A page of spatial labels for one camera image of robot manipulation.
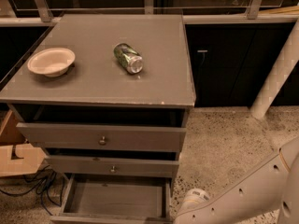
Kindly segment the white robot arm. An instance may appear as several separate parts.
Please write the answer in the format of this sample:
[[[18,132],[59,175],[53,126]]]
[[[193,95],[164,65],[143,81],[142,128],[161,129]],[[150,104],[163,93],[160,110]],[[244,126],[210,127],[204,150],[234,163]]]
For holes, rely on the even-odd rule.
[[[174,224],[235,224],[276,209],[277,224],[299,224],[299,138],[212,199],[201,189],[189,190]]]

